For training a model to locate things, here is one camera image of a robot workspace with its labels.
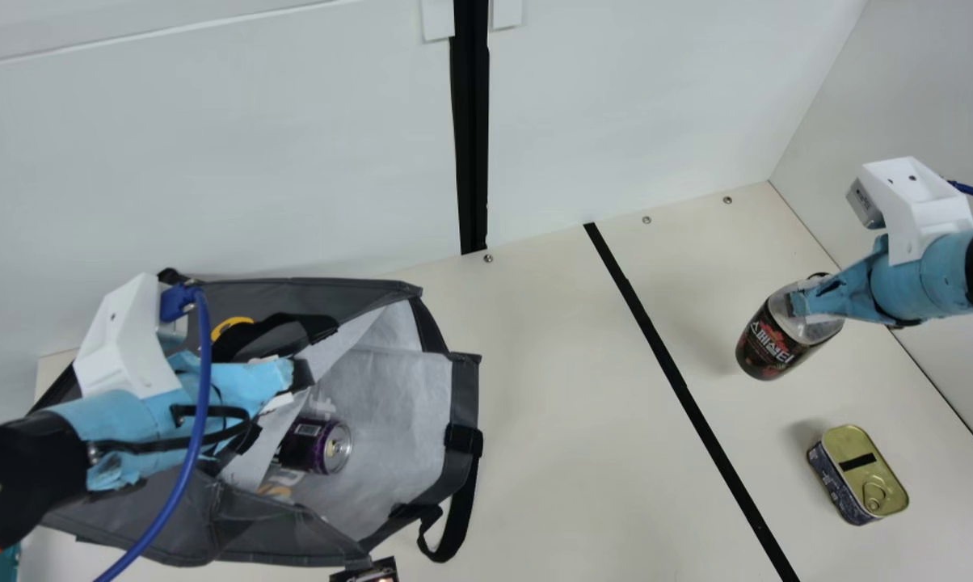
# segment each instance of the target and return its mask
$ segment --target purple can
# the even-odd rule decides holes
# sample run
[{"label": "purple can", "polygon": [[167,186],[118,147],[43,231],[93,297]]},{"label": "purple can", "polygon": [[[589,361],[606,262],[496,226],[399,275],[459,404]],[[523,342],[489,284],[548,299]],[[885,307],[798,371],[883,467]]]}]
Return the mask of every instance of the purple can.
[{"label": "purple can", "polygon": [[272,463],[320,475],[338,473],[353,450],[350,427],[338,420],[295,419]]}]

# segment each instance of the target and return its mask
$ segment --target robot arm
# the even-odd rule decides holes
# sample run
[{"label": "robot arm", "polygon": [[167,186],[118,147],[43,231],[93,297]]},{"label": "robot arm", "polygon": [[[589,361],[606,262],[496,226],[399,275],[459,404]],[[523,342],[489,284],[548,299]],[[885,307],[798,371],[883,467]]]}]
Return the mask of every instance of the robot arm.
[{"label": "robot arm", "polygon": [[[0,426],[0,551],[51,509],[183,464],[190,435],[205,435],[197,452],[200,442],[218,452],[290,390],[288,358],[205,369],[188,351],[166,357],[183,342],[197,291],[140,275],[107,295],[74,364],[82,398]],[[203,383],[217,386],[208,400]],[[200,400],[209,404],[202,432]]]},{"label": "robot arm", "polygon": [[836,314],[891,327],[973,313],[973,217],[966,197],[914,158],[867,163],[846,196],[874,251],[790,294],[792,316]]}]

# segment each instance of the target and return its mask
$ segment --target black bottle label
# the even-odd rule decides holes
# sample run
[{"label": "black bottle label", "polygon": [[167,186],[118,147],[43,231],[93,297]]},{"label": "black bottle label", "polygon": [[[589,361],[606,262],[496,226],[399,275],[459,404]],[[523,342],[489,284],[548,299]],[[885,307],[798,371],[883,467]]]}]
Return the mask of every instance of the black bottle label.
[{"label": "black bottle label", "polygon": [[748,322],[735,357],[745,373],[760,380],[774,380],[785,375],[807,359],[813,350],[823,345],[801,344],[792,339],[774,320],[767,302]]}]

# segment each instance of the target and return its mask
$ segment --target blue gripper cover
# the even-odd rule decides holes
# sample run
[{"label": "blue gripper cover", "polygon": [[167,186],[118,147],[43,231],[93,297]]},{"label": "blue gripper cover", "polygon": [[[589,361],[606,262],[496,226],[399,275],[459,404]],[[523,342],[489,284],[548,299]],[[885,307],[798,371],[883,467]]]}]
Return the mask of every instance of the blue gripper cover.
[{"label": "blue gripper cover", "polygon": [[[147,442],[192,434],[192,419],[176,426],[170,413],[173,404],[194,405],[199,393],[199,357],[179,352],[168,358],[168,364],[179,372],[180,390],[141,400],[127,390],[110,390],[94,397],[53,406],[47,409],[73,425],[84,441],[120,440]],[[293,362],[286,358],[257,364],[214,364],[210,380],[217,390],[210,390],[210,405],[235,406],[256,416],[267,402],[292,384]],[[216,432],[241,420],[210,417],[207,432]],[[223,449],[227,442],[217,446]],[[138,483],[139,479],[179,465],[184,449],[165,453],[104,454],[88,470],[89,491],[109,491]]]}]

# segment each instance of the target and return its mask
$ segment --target gold tin lid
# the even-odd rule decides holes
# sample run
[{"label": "gold tin lid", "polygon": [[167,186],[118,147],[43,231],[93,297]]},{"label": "gold tin lid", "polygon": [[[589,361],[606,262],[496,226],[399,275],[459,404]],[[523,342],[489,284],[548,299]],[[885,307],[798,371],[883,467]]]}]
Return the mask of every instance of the gold tin lid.
[{"label": "gold tin lid", "polygon": [[852,424],[831,428],[820,443],[853,496],[872,516],[884,518],[902,512],[910,504],[907,490],[863,428]]}]

